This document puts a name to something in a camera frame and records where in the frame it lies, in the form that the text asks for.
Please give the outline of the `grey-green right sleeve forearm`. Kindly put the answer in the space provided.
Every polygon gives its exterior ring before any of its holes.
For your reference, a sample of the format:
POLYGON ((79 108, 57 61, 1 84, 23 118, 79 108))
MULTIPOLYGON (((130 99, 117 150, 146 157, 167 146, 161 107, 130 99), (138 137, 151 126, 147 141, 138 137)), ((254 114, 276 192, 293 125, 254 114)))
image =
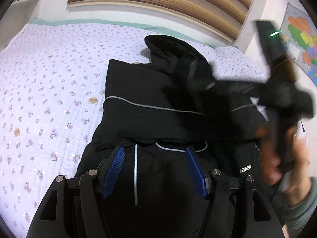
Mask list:
POLYGON ((311 177, 312 187, 308 197, 298 206, 286 208, 284 220, 289 237, 298 237, 316 210, 316 178, 311 177))

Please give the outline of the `person's right hand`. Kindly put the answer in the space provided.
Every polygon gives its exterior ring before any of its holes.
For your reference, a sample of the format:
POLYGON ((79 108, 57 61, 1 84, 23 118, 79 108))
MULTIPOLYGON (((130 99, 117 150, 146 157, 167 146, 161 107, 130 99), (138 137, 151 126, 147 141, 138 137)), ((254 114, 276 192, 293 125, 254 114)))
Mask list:
MULTIPOLYGON (((301 204, 307 197, 312 187, 311 178, 308 175, 308 150, 301 137, 295 135, 296 128, 290 128, 286 133, 286 140, 292 140, 292 154, 295 160, 295 166, 290 175, 288 188, 285 190, 288 205, 290 207, 301 204)), ((256 134, 260 139, 260 167, 263 181, 272 186, 278 183, 282 178, 282 172, 279 170, 280 158, 276 153, 271 139, 269 138, 268 126, 260 127, 256 134)))

